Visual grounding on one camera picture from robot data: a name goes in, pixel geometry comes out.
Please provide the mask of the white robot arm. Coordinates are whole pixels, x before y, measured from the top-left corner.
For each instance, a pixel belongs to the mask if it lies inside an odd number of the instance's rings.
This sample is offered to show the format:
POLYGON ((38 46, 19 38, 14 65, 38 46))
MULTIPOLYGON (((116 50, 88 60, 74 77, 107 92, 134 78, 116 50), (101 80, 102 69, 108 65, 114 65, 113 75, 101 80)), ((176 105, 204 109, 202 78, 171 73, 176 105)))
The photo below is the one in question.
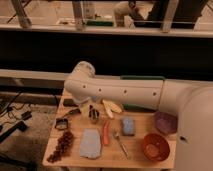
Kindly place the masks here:
POLYGON ((93 65, 81 61, 64 88, 78 104, 105 98, 176 115, 174 171, 213 171, 213 81, 97 77, 93 65))

